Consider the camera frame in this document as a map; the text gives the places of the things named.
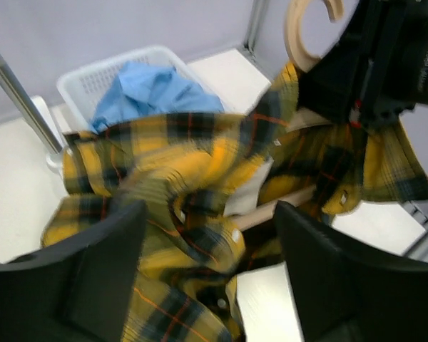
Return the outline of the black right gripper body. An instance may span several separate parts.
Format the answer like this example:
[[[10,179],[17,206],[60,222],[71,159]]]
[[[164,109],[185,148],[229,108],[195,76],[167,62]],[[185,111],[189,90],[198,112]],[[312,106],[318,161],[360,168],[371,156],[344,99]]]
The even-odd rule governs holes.
[[[398,121],[410,100],[384,90],[410,1],[359,1],[338,42],[299,80],[298,105],[332,123],[379,128]]]

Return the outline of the wooden hanger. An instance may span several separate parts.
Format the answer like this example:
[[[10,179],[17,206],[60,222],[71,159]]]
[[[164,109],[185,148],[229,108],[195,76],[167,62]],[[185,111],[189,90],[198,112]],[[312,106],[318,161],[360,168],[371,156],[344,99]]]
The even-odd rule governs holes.
[[[310,0],[291,1],[287,9],[284,23],[285,47],[288,57],[295,67],[303,72],[308,72],[320,60],[320,57],[312,55],[307,51],[300,34],[301,21],[309,4]],[[331,22],[338,21],[343,17],[343,1],[325,0],[324,5],[327,9]],[[330,121],[324,119],[317,113],[314,113],[307,108],[300,108],[296,114],[294,114],[287,127],[287,130],[292,132],[305,128],[329,124]],[[288,202],[297,207],[302,203],[310,200],[314,191],[315,186],[313,185],[297,192],[285,195],[281,197],[280,200]],[[268,202],[246,214],[233,217],[233,221],[237,228],[244,232],[251,227],[272,219],[276,203],[277,202],[275,200]]]

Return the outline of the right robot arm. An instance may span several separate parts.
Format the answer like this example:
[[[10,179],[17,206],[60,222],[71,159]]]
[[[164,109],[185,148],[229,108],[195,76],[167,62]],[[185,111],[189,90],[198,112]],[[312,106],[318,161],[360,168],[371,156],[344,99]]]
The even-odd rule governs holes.
[[[364,129],[428,105],[428,1],[359,1],[337,42],[299,84],[299,106]]]

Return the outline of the yellow plaid shirt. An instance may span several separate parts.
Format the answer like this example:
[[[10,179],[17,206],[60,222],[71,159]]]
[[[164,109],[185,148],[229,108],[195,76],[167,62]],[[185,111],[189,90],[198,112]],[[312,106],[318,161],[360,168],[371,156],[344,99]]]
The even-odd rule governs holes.
[[[226,202],[268,160],[259,203],[314,187],[301,210],[332,219],[361,201],[428,200],[428,176],[401,123],[287,131],[298,77],[288,63],[247,115],[171,113],[68,136],[67,196],[47,247],[143,200],[146,234],[124,341],[244,341],[239,273],[282,261],[271,230],[238,232]]]

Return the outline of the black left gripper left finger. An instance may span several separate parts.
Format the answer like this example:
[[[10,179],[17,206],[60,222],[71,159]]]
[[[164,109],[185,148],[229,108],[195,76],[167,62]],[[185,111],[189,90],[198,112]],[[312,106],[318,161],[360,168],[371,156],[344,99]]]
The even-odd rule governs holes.
[[[137,200],[0,264],[0,341],[120,341],[146,228]]]

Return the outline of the light blue shirt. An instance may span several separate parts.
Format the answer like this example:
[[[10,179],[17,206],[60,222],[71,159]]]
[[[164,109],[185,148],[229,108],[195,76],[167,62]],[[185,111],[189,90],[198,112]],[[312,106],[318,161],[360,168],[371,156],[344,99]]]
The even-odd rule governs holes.
[[[190,111],[221,113],[224,106],[218,96],[182,77],[174,67],[127,62],[100,99],[89,128],[100,133],[139,118]]]

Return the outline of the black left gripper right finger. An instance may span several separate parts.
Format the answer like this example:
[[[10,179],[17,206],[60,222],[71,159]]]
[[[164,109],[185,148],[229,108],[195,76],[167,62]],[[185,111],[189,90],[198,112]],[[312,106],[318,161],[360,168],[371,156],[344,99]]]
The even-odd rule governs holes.
[[[365,244],[287,202],[273,221],[306,341],[428,341],[428,263]]]

